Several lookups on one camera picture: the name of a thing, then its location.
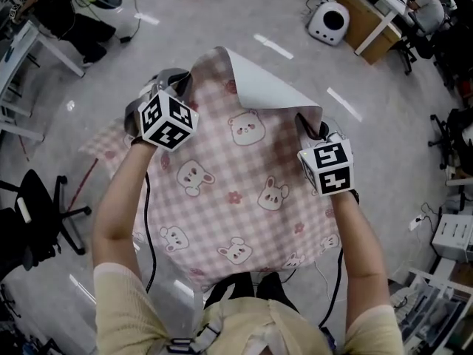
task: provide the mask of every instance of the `person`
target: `person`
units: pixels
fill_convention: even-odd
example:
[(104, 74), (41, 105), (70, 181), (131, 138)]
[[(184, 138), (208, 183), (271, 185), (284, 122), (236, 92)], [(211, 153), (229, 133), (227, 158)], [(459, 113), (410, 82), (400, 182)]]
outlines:
[(100, 43), (107, 42), (116, 29), (103, 21), (76, 13), (71, 0), (22, 0), (14, 21), (34, 8), (34, 16), (54, 36), (70, 42), (84, 57), (83, 67), (90, 67), (106, 55)]
[[(167, 354), (176, 344), (146, 294), (132, 242), (143, 180), (155, 150), (140, 137), (132, 142), (95, 218), (92, 259), (101, 355)], [(389, 303), (380, 243), (354, 195), (342, 192), (330, 198), (348, 276), (344, 353), (404, 354)], [(222, 300), (230, 284), (235, 284), (234, 291), (228, 300)], [(249, 273), (216, 284), (205, 304), (201, 329), (195, 343), (209, 355), (332, 353), (324, 334), (286, 297), (277, 273), (262, 280), (256, 297)]]
[[(423, 31), (417, 30), (415, 32), (418, 36), (433, 33), (442, 25), (445, 12), (441, 0), (409, 0), (407, 6), (410, 8), (408, 12), (414, 13), (416, 21), (423, 28)], [(411, 28), (415, 26), (415, 21), (409, 17), (408, 12), (393, 20), (403, 33), (412, 31)]]

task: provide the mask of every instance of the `pink plaid cloth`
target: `pink plaid cloth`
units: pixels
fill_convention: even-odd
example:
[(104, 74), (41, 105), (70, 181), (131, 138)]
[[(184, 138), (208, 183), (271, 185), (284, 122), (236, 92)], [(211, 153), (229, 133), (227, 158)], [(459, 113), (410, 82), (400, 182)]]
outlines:
[[(158, 149), (148, 168), (153, 244), (203, 291), (230, 274), (309, 265), (336, 247), (330, 199), (314, 195), (296, 156), (294, 117), (300, 112), (318, 127), (317, 109), (243, 109), (223, 48), (201, 57), (191, 73), (197, 134), (174, 153)], [(113, 176), (130, 140), (116, 120), (81, 151)], [(134, 227), (143, 243), (145, 196), (146, 184)]]

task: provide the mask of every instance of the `glossy floor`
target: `glossy floor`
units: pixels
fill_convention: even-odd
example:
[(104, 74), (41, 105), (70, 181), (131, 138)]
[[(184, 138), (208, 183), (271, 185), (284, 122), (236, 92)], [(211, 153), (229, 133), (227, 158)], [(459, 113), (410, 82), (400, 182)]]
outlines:
[[(159, 70), (190, 67), (205, 51), (222, 45), (324, 108), (326, 122), (339, 126), (351, 140), (361, 206), (381, 240), (390, 274), (402, 279), (411, 264), (427, 269), (432, 261), (429, 223), (425, 221), (414, 232), (408, 231), (408, 225), (419, 214), (422, 202), (438, 206), (446, 196), (445, 177), (438, 168), (440, 155), (426, 145), (435, 135), (429, 115), (445, 118), (458, 100), (443, 87), (432, 61), (419, 59), (412, 74), (405, 76), (397, 53), (388, 53), (370, 66), (344, 42), (329, 47), (312, 39), (302, 22), (305, 1), (137, 0), (145, 15), (137, 35), (126, 45), (113, 38), (107, 45), (108, 55), (82, 79), (47, 51), (40, 51), (41, 68), (27, 64), (23, 70), (24, 98), (18, 102), (27, 109), (34, 107), (33, 116), (19, 118), (18, 124), (44, 132), (46, 139), (43, 143), (23, 140), (28, 162), (18, 137), (5, 135), (1, 179), (19, 183), (34, 168), (52, 191), (56, 175), (68, 175), (64, 193), (68, 206), (93, 163), (78, 148), (121, 116)], [(136, 28), (132, 0), (123, 0), (118, 10), (95, 12), (118, 28), (119, 37)], [(263, 46), (255, 34), (275, 42), (293, 58)], [(81, 61), (70, 44), (58, 46)], [(329, 88), (350, 104), (361, 122), (327, 92)], [(96, 166), (75, 206), (88, 204), (94, 209), (108, 182), (104, 169)], [(2, 192), (0, 197), (3, 206), (13, 203), (11, 194)], [(89, 248), (92, 217), (78, 217), (73, 223)], [(90, 354), (95, 351), (94, 303), (77, 287), (80, 283), (93, 294), (90, 256), (76, 256), (62, 238), (61, 245), (61, 255), (29, 272), (17, 268), (6, 282), (23, 314), (22, 325), (37, 334), (41, 328), (43, 335), (54, 337), (68, 354)], [(141, 246), (137, 253), (146, 281), (151, 267), (149, 250)], [(317, 262), (330, 284), (330, 295), (337, 256), (337, 250), (326, 251)], [(344, 276), (341, 301), (328, 321), (339, 342), (344, 338), (345, 288)], [(329, 305), (327, 287), (317, 269), (300, 269), (285, 290), (303, 315), (317, 325)], [(202, 296), (191, 293), (189, 282), (162, 254), (158, 254), (152, 298), (172, 334), (187, 334), (193, 320), (198, 320)]]

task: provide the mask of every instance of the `cardboard box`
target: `cardboard box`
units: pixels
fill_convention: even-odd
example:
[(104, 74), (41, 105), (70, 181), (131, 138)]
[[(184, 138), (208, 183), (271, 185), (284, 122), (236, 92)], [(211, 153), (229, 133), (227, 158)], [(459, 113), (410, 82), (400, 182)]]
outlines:
[[(355, 50), (378, 26), (383, 19), (383, 15), (367, 0), (336, 1), (346, 7), (350, 13), (350, 25), (344, 40)], [(369, 64), (374, 64), (400, 39), (400, 30), (393, 24), (389, 24), (361, 53), (361, 56)]]

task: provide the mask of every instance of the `cartoon bunny print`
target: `cartoon bunny print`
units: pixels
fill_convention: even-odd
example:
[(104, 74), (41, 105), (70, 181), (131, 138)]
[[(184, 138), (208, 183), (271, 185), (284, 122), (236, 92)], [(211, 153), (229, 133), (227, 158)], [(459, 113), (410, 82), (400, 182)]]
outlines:
[(305, 260), (305, 256), (302, 255), (301, 257), (297, 257), (297, 254), (293, 252), (289, 259), (286, 260), (286, 263), (282, 266), (283, 269), (291, 269), (295, 267), (299, 267)]
[(266, 134), (265, 125), (256, 110), (250, 110), (228, 120), (231, 135), (238, 146), (250, 146), (261, 141)]
[(267, 210), (278, 210), (282, 206), (282, 201), (289, 196), (289, 187), (283, 185), (276, 186), (276, 179), (270, 176), (258, 197), (258, 205)]
[(189, 240), (184, 234), (184, 231), (179, 229), (177, 226), (172, 226), (169, 229), (161, 228), (160, 236), (168, 243), (166, 245), (167, 252), (182, 250), (189, 247)]
[(332, 235), (329, 235), (328, 237), (325, 237), (320, 242), (320, 246), (322, 247), (322, 250), (319, 252), (319, 255), (322, 255), (328, 249), (338, 247), (339, 243), (340, 243), (340, 239), (338, 238), (338, 235), (336, 234), (332, 234)]
[(219, 247), (217, 251), (233, 264), (242, 264), (251, 256), (253, 249), (245, 245), (245, 241), (242, 238), (235, 237), (231, 238), (230, 247)]
[(200, 195), (200, 184), (213, 184), (215, 177), (195, 160), (189, 160), (177, 172), (177, 182), (186, 189), (187, 195), (196, 197)]

